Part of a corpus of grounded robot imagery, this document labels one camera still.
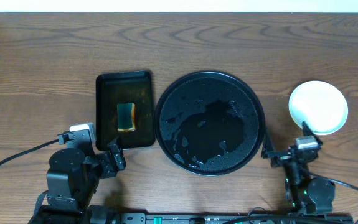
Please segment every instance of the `round black plate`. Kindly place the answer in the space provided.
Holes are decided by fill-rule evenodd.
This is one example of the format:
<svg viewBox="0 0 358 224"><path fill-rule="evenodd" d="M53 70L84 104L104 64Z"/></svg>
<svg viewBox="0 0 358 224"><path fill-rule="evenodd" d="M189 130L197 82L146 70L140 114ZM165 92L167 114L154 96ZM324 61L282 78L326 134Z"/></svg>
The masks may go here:
<svg viewBox="0 0 358 224"><path fill-rule="evenodd" d="M178 166L222 175L244 166L265 135L265 115L252 89L223 72L195 72L162 94L155 112L156 137Z"/></svg>

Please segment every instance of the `wire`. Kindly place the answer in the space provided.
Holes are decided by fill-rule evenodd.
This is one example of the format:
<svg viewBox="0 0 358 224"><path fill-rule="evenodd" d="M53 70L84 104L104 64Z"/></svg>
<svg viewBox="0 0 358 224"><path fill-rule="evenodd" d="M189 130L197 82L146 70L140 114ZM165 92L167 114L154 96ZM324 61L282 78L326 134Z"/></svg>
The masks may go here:
<svg viewBox="0 0 358 224"><path fill-rule="evenodd" d="M240 222L249 222L256 220L272 220L272 221L295 221L300 223L312 223L312 224L340 224L338 222L332 222L323 220L320 218L309 218L309 217L295 217L295 216L287 216L287 215L258 215L252 217L243 217L236 218L234 220L227 221L223 224L236 224Z"/></svg>
<svg viewBox="0 0 358 224"><path fill-rule="evenodd" d="M354 186L354 185L351 185L351 184L348 184L348 183L345 183L345 182L342 182L342 181L339 181L339 180L330 179L330 178L327 178L327 177L324 177L324 176L321 176L321 175L318 175L318 174L314 174L314 173L308 171L307 169L305 169L305 168L303 168L303 167L300 167L300 169L301 169L303 172L305 172L305 173L307 173L307 174L309 174L309 175L313 175L313 176L315 176L315 177L324 178L324 179L327 179L327 180L329 180L330 182L333 182L333 183L335 183L335 184L339 184L339 185L342 185L342 186L345 186L345 187L349 187L349 188L351 188L351 189L353 189L353 190L358 191L358 187L356 187L356 186Z"/></svg>
<svg viewBox="0 0 358 224"><path fill-rule="evenodd" d="M264 209L264 208L262 208L262 207L255 207L255 208L253 208L253 209L251 209L251 211L248 213L248 217L252 214L252 212L254 211L254 210L256 210L256 209L262 209L262 210L264 210L265 212L266 212L266 214L268 214L267 213L267 211L266 211L266 209Z"/></svg>
<svg viewBox="0 0 358 224"><path fill-rule="evenodd" d="M55 139L55 140L49 141L49 142L47 142L47 143L45 143L45 144L41 144L40 146L36 146L36 147L34 147L34 148L32 148L32 149L28 149L28 150L26 150L26 151L24 151L24 152L20 152L20 153L18 153L18 154L15 154L15 155L13 155L13 156L10 156L10 157L8 157L8 158L5 158L5 159L3 159L2 161L0 161L0 166L3 165L3 164L5 164L6 162L9 162L9 161L12 160L12 159L15 159L15 158L17 158L17 157L23 156L23 155L28 154L28 153L30 153L30 152L36 151L36 150L41 149L41 148L43 148L43 147L46 147L46 146L48 146L48 145L54 144L54 143L56 143L56 142L58 142L58 141L59 141L58 139Z"/></svg>

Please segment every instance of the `white round plate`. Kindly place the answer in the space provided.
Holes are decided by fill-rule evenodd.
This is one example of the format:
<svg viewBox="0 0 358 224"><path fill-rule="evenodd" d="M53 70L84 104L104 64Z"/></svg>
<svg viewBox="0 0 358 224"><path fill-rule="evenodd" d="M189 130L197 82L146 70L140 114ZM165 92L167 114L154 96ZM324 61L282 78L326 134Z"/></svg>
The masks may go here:
<svg viewBox="0 0 358 224"><path fill-rule="evenodd" d="M302 128L305 121L314 134L326 135L339 130L347 119L347 103L333 85L310 81L296 87L288 105L295 123Z"/></svg>

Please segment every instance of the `wooden table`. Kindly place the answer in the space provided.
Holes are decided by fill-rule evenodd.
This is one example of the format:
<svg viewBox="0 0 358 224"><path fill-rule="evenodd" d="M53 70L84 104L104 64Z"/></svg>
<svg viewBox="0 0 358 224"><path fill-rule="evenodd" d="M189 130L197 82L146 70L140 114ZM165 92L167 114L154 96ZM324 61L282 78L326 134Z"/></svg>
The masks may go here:
<svg viewBox="0 0 358 224"><path fill-rule="evenodd" d="M342 129L323 136L311 170L358 186L358 14L0 13L0 160L95 122L95 79L150 69L154 100L197 70L240 77L258 95L278 148L301 130L288 112L308 80L340 89L349 105ZM0 223L27 223L47 189L49 146L0 167ZM127 168L103 179L92 204L148 212L247 213L279 210L284 173L260 153L220 177L178 168L153 147L125 152ZM336 212L358 217L358 192L337 187Z"/></svg>

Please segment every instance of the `white wall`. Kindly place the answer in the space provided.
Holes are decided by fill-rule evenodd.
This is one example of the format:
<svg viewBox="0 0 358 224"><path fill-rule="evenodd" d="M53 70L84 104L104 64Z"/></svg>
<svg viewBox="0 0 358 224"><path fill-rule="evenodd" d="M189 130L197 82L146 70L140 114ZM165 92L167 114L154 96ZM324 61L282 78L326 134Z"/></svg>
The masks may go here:
<svg viewBox="0 0 358 224"><path fill-rule="evenodd" d="M358 12L358 0L0 0L0 12Z"/></svg>

